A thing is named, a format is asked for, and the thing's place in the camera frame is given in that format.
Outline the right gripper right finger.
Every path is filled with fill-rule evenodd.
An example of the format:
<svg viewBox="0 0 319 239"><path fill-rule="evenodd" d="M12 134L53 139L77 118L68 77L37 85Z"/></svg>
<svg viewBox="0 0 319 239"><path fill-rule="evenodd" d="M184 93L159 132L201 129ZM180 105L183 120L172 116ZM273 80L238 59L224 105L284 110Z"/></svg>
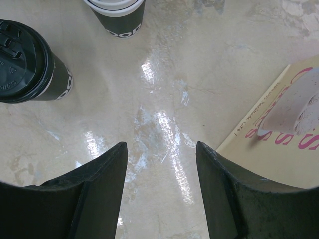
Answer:
<svg viewBox="0 0 319 239"><path fill-rule="evenodd" d="M263 178L203 142L196 165L211 239L316 239L319 190Z"/></svg>

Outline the black coffee cup lid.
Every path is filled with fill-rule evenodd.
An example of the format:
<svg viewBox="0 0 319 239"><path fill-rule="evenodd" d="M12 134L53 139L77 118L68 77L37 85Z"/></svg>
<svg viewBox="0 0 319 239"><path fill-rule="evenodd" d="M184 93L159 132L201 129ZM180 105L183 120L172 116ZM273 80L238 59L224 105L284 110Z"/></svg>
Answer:
<svg viewBox="0 0 319 239"><path fill-rule="evenodd" d="M52 51L33 28L0 21L0 101L22 103L39 96L53 75Z"/></svg>

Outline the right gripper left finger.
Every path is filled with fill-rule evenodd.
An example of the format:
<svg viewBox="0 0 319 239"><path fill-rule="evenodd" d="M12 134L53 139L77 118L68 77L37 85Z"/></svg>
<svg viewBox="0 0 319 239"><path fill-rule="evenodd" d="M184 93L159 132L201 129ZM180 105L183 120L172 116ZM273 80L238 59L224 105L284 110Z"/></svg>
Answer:
<svg viewBox="0 0 319 239"><path fill-rule="evenodd" d="M39 186L1 182L1 238L113 239L127 163L127 144L120 142Z"/></svg>

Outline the dark paper coffee cup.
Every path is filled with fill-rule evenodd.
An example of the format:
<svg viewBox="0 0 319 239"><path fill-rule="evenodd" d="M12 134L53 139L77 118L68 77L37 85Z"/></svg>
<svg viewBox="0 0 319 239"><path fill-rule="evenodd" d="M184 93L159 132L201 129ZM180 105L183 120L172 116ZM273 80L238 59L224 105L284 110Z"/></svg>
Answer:
<svg viewBox="0 0 319 239"><path fill-rule="evenodd" d="M53 53L53 71L44 81L36 101L58 100L65 97L73 86L73 77L66 65Z"/></svg>

